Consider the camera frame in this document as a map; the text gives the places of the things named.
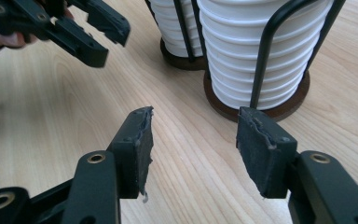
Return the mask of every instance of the wood grain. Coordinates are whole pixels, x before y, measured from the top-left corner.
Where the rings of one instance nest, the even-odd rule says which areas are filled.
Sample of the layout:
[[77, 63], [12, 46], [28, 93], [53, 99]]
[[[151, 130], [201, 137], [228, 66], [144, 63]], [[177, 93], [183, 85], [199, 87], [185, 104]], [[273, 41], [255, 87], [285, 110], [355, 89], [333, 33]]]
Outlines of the wood grain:
[[[155, 107], [146, 190], [122, 200], [123, 223], [290, 223], [286, 200], [264, 200], [235, 148], [237, 124], [209, 106], [203, 71], [166, 64], [144, 0], [106, 1], [131, 24], [126, 48], [89, 68], [51, 42], [0, 52], [0, 188], [32, 196], [73, 177], [84, 154], [106, 149], [128, 113]], [[298, 150], [336, 157], [358, 182], [358, 0], [347, 1], [310, 68], [310, 92], [280, 122]]]

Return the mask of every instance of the wooden round base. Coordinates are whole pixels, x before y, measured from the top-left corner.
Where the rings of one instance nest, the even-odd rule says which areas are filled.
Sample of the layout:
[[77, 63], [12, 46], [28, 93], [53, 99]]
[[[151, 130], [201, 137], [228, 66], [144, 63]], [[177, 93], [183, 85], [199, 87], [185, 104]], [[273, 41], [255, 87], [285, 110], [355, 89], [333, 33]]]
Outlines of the wooden round base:
[[[237, 122], [239, 110], [226, 106], [216, 97], [212, 89], [212, 81], [208, 77], [209, 74], [205, 72], [203, 85], [209, 103], [217, 113], [219, 113], [226, 119], [230, 119], [232, 121]], [[287, 100], [281, 105], [278, 105], [277, 107], [263, 110], [263, 112], [273, 118], [275, 121], [285, 119], [291, 114], [293, 114], [301, 106], [301, 104], [304, 102], [305, 97], [307, 96], [309, 89], [310, 72], [307, 71], [307, 73], [299, 83], [295, 94], [289, 100]]]
[[186, 71], [199, 71], [199, 70], [205, 70], [205, 61], [204, 58], [196, 57], [194, 62], [190, 62], [188, 58], [181, 58], [174, 56], [173, 54], [169, 53], [167, 49], [165, 48], [164, 41], [159, 41], [159, 48], [161, 49], [162, 56], [164, 57], [164, 60], [172, 65], [173, 67], [186, 70]]

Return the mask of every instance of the stacked white cups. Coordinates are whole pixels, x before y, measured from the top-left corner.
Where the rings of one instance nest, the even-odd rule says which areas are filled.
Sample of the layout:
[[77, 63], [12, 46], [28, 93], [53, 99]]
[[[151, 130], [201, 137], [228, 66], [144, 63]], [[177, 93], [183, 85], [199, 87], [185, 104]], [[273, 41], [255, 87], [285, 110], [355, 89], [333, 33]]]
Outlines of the stacked white cups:
[[[180, 2], [193, 54], [196, 57], [202, 56], [199, 32], [197, 30], [191, 0], [181, 0]], [[167, 51], [177, 57], [188, 57], [185, 40], [173, 0], [150, 0], [150, 6], [155, 13], [155, 19], [158, 23], [158, 28], [161, 31]]]
[[[260, 38], [288, 0], [198, 0], [213, 92], [225, 105], [249, 106]], [[333, 0], [300, 9], [276, 32], [257, 109], [287, 101], [297, 89]]]

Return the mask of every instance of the white ribbed container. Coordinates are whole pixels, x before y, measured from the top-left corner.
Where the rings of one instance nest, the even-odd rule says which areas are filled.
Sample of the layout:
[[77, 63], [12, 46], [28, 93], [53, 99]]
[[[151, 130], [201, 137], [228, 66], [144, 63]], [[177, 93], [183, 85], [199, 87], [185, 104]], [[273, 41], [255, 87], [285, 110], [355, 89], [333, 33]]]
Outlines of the white ribbed container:
[[[197, 30], [191, 1], [182, 0], [181, 4], [193, 54], [196, 57], [202, 56], [199, 32]], [[158, 23], [158, 28], [161, 31], [162, 39], [167, 51], [177, 57], [188, 57], [185, 40], [183, 38], [173, 0], [150, 0], [150, 6], [155, 13], [155, 19]]]
[[[260, 38], [269, 18], [288, 0], [198, 0], [213, 92], [234, 109], [249, 106]], [[333, 0], [292, 15], [276, 32], [257, 109], [287, 101], [297, 89]]]

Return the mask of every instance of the black plastic part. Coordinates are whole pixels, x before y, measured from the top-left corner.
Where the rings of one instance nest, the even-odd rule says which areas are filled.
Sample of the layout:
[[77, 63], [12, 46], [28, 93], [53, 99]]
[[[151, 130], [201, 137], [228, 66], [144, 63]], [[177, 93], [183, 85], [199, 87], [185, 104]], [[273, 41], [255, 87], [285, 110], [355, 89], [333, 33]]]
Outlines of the black plastic part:
[[297, 141], [263, 112], [241, 107], [237, 149], [246, 170], [265, 198], [285, 198], [287, 164], [296, 157]]
[[57, 20], [47, 36], [81, 62], [92, 67], [104, 67], [108, 49], [104, 48], [68, 18]]
[[132, 111], [107, 149], [115, 154], [121, 199], [136, 199], [139, 192], [145, 195], [148, 167], [152, 162], [152, 113], [152, 106]]
[[115, 156], [94, 151], [78, 162], [62, 224], [119, 223]]
[[[73, 0], [68, 3], [88, 12], [88, 23], [105, 32], [107, 38], [114, 43], [125, 45], [130, 34], [130, 24], [105, 2]], [[64, 2], [53, 0], [43, 5], [48, 12], [33, 1], [0, 0], [0, 34], [11, 35], [19, 32], [24, 35], [26, 41], [30, 41], [30, 35], [41, 40], [51, 39], [84, 64], [104, 67], [108, 50], [86, 34], [74, 21], [63, 16]], [[54, 24], [49, 15], [57, 17]]]
[[302, 152], [297, 171], [316, 223], [358, 223], [358, 185], [335, 158]]
[[108, 6], [104, 1], [90, 0], [87, 6], [89, 17], [87, 22], [105, 36], [118, 42], [123, 47], [130, 35], [130, 23], [120, 13]]
[[34, 223], [60, 223], [71, 185], [72, 179], [31, 199], [32, 211], [35, 214]]
[[32, 221], [26, 189], [0, 189], [0, 224], [26, 224]]

